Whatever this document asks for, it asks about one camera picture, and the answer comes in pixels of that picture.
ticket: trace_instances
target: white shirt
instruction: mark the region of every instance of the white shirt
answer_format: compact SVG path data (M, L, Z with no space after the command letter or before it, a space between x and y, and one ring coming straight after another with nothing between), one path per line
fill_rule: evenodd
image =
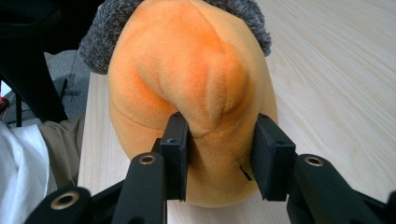
M0 121L0 223L23 223L56 189L37 125L9 129Z

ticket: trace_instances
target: person's leg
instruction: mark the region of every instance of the person's leg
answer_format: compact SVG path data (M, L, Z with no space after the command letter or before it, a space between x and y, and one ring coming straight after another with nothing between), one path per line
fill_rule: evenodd
M84 121L85 115L39 126L58 189L77 185Z

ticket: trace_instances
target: plush fabric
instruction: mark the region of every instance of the plush fabric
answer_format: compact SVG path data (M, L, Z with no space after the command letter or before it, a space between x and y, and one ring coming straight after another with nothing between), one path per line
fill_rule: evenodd
M125 23L143 0L106 0L99 8L92 26L81 40L78 55L91 70L107 75L108 65ZM265 31L264 16L254 0L205 0L241 18L254 34L265 56L271 53L271 37Z
M169 116L190 125L187 203L219 207L257 190L250 170L258 113L277 119L262 48L247 24L201 0L146 0L108 68L110 116L129 158L151 151Z

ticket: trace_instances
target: black metal bracket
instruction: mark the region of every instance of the black metal bracket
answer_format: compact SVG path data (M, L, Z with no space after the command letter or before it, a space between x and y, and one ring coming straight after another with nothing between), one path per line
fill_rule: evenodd
M83 188L59 189L26 223L166 223L166 201L186 199L188 138L186 120L172 115L151 152L132 159L125 180L93 197ZM396 223L396 191L381 203L353 190L329 161L298 156L295 148L269 117L258 116L254 178L263 200L288 200L291 223Z

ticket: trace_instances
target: wooden table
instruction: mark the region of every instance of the wooden table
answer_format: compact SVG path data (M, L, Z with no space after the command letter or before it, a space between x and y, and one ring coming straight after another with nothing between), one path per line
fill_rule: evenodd
M396 4L263 1L279 125L299 154L329 160L353 189L384 202L396 189ZM107 77L92 75L79 184L95 194L129 161L108 116ZM236 206L168 203L168 223L289 223L257 193Z

